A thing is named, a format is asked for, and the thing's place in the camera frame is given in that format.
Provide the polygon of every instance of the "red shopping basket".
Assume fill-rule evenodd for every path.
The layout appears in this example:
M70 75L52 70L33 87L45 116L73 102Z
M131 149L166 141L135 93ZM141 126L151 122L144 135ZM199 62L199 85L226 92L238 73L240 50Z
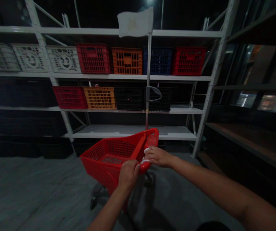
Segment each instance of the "red shopping basket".
M136 159L139 163L144 157L144 149L158 145L159 131L149 129L132 136L107 138L93 145L81 156L87 174L108 189L112 195L119 183L120 169L123 162ZM144 174L150 162L140 166L139 174Z

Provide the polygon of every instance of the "red crate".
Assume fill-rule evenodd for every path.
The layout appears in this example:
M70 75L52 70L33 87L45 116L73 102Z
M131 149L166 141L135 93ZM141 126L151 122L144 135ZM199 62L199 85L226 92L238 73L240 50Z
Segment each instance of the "red crate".
M53 89L60 108L88 108L82 87L53 87Z
M82 73L112 73L112 62L106 44L77 43L76 47Z
M201 75L206 47L177 47L172 75Z

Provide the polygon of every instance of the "white flag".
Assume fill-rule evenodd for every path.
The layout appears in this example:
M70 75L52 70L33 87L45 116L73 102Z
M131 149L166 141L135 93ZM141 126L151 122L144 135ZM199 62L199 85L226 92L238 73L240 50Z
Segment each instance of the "white flag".
M142 37L153 31L153 7L139 13L122 12L118 14L119 37Z

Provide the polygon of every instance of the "hand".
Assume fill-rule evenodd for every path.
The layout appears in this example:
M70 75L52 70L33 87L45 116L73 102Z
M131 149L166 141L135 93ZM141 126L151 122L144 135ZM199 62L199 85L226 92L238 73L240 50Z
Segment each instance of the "hand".
M130 193L136 185L139 170L140 164L137 160L125 161L121 167L118 187Z
M160 167L171 167L173 155L158 147L150 146L150 150L146 151L144 159L149 159L150 163Z

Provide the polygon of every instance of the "blue crate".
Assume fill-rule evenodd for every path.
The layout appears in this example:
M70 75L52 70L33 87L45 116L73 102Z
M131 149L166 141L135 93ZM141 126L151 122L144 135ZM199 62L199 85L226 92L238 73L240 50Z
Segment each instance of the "blue crate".
M151 75L170 75L172 52L170 47L152 47ZM147 47L143 49L143 74L147 74Z

